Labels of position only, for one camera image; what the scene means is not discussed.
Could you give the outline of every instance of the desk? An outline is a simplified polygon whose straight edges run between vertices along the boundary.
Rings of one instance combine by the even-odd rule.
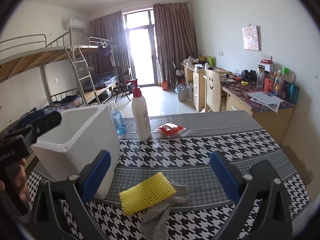
[[[184,70],[185,83],[193,83],[193,103],[195,105],[196,110],[198,112],[201,112],[201,110],[205,106],[205,71],[203,69],[194,70],[194,65],[187,66],[184,63],[180,63],[180,66]],[[212,71],[218,72],[221,76],[224,74],[231,74],[230,71],[220,68],[215,68]]]
[[[251,115],[276,141],[280,144],[289,126],[293,105],[288,102],[280,103],[278,113],[266,106],[250,101],[248,93],[258,92],[254,85],[243,86],[239,82],[222,85],[227,93],[227,111],[245,110]]]

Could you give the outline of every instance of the white foam box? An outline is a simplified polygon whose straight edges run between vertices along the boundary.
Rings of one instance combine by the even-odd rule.
[[[111,154],[111,165],[96,193],[106,198],[120,156],[120,142],[107,105],[88,106],[64,111],[61,124],[38,138],[31,146],[38,159],[61,181],[79,174],[100,150]]]

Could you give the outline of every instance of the yellow foam net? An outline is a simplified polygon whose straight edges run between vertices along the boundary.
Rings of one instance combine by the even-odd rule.
[[[158,172],[138,185],[119,193],[123,212],[129,216],[151,207],[176,193],[167,178]]]

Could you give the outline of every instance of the human hand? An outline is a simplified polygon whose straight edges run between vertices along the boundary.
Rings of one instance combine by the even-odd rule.
[[[28,190],[28,185],[27,185],[27,176],[26,176],[26,173],[23,168],[23,166],[26,166],[26,164],[27,163],[26,163],[25,159],[19,160],[20,170],[14,179],[14,183],[19,188],[19,198],[24,203],[27,203],[30,201],[30,195],[29,195],[29,190]],[[2,190],[5,190],[5,185],[0,180],[0,191],[2,191]]]

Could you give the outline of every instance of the white wall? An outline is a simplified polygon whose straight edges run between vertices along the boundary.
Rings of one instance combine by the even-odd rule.
[[[72,9],[38,2],[22,2],[7,23],[1,35],[1,40],[44,33],[49,43],[66,32],[64,22],[70,18],[81,21],[88,20],[86,14]],[[82,33],[74,34],[75,44],[87,44],[87,37],[84,37]],[[18,41],[19,43],[15,41],[2,47],[30,41],[34,40]],[[69,39],[66,38],[65,42],[68,45]],[[32,44],[11,49],[0,53],[0,59],[40,47],[44,47],[44,44]],[[67,61],[48,64],[46,70],[52,94],[77,87],[72,68]],[[28,70],[0,83],[0,130],[8,126],[10,120],[14,122],[33,107],[40,109],[47,104],[39,68]]]
[[[300,94],[282,144],[313,172],[307,189],[314,200],[320,190],[320,36],[312,18],[299,0],[192,0],[192,5],[198,53],[216,56],[219,67],[256,70],[263,53],[295,73]],[[261,52],[243,48],[242,28],[249,23],[261,28]]]

